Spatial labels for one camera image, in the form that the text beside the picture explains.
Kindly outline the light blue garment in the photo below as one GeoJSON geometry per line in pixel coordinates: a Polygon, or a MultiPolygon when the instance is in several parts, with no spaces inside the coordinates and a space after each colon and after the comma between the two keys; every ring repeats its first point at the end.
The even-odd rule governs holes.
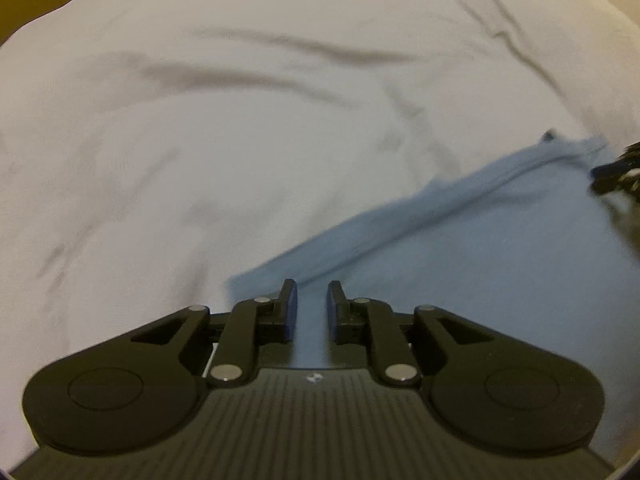
{"type": "Polygon", "coordinates": [[[549,132],[459,180],[345,221],[230,278],[240,301],[298,286],[293,362],[329,363],[326,289],[409,312],[420,304],[559,353],[605,391],[592,445],[622,460],[639,431],[639,211],[590,192],[614,152],[549,132]]]}

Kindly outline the white bed sheet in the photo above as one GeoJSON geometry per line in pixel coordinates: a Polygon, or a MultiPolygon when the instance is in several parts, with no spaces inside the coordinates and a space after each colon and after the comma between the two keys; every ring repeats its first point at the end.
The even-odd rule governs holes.
{"type": "Polygon", "coordinates": [[[1,463],[40,367],[554,132],[639,137],[606,0],[74,0],[1,49],[1,463]]]}

